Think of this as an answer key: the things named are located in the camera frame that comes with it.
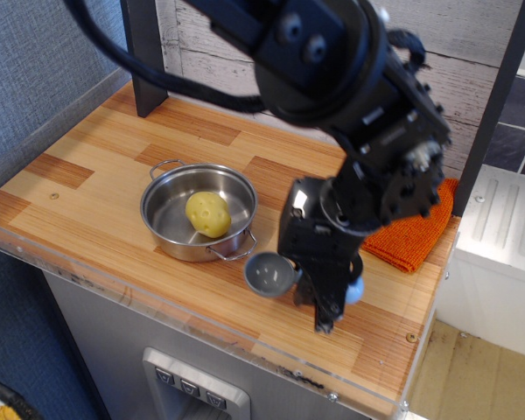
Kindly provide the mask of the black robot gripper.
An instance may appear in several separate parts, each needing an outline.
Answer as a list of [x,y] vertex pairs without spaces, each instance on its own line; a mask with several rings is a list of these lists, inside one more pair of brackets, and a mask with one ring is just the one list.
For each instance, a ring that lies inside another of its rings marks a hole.
[[332,182],[319,178],[296,179],[284,204],[279,223],[277,252],[293,263],[304,258],[331,258],[298,265],[296,305],[315,304],[315,330],[331,333],[344,316],[346,305],[363,297],[363,263],[359,256],[361,236],[347,232],[323,205],[332,201]]

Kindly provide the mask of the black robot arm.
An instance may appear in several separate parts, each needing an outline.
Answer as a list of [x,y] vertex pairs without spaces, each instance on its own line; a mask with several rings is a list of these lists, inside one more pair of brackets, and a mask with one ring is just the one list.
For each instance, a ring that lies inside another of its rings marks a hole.
[[301,271],[297,305],[329,333],[361,284],[364,240],[439,202],[450,129],[416,74],[422,43],[386,29],[368,1],[197,1],[213,31],[255,63],[265,109],[332,137],[346,153],[331,178],[291,186],[278,253]]

